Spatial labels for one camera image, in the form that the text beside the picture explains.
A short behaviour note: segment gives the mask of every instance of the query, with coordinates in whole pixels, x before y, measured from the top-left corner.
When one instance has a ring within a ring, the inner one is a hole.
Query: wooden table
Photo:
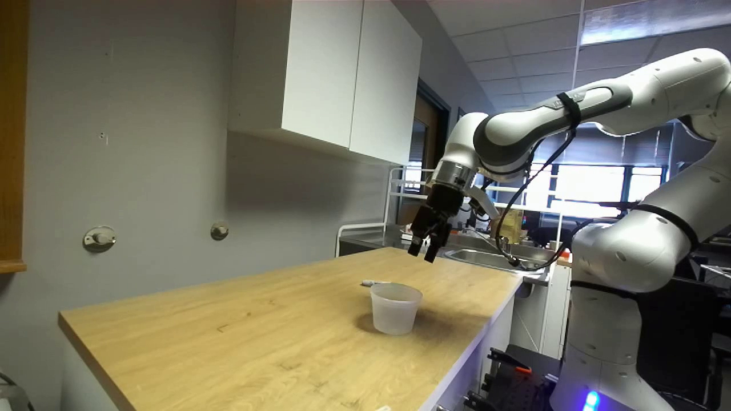
[[[364,279],[426,299],[413,334],[372,329]],[[392,409],[435,395],[521,279],[380,248],[65,310],[71,347],[119,409]]]

